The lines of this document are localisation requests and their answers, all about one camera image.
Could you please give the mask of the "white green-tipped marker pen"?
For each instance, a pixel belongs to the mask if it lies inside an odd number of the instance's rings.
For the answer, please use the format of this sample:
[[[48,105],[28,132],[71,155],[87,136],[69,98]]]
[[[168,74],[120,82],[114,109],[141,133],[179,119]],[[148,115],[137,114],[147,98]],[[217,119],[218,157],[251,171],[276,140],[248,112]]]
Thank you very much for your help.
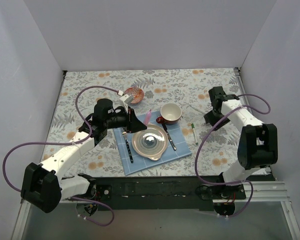
[[[196,128],[195,128],[194,123],[191,123],[191,129],[192,129],[192,133],[193,133],[195,145],[198,146],[198,145],[199,145],[199,142],[198,142],[197,133],[196,133]]]

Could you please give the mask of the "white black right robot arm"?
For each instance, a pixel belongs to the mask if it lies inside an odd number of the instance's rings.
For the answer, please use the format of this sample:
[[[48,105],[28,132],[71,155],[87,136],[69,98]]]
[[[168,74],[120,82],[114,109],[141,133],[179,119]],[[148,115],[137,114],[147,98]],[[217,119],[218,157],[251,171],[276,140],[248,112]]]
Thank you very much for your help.
[[[278,130],[248,111],[235,94],[226,94],[221,86],[208,92],[212,109],[204,115],[214,131],[232,123],[240,132],[237,160],[218,176],[216,185],[206,188],[212,196],[227,199],[243,190],[243,182],[256,171],[278,161]]]

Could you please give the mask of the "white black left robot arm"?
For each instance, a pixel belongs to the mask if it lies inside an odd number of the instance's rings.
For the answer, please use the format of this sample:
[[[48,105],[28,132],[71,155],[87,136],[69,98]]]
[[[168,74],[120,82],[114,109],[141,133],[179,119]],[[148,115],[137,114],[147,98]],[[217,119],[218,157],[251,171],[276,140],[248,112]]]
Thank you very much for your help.
[[[93,177],[84,173],[71,178],[64,178],[64,175],[106,137],[109,129],[117,128],[131,134],[144,131],[147,126],[129,106],[113,108],[111,100],[98,100],[94,112],[85,118],[69,145],[40,164],[30,163],[26,167],[21,197],[45,213],[50,213],[64,199],[93,199],[97,193],[97,181]]]

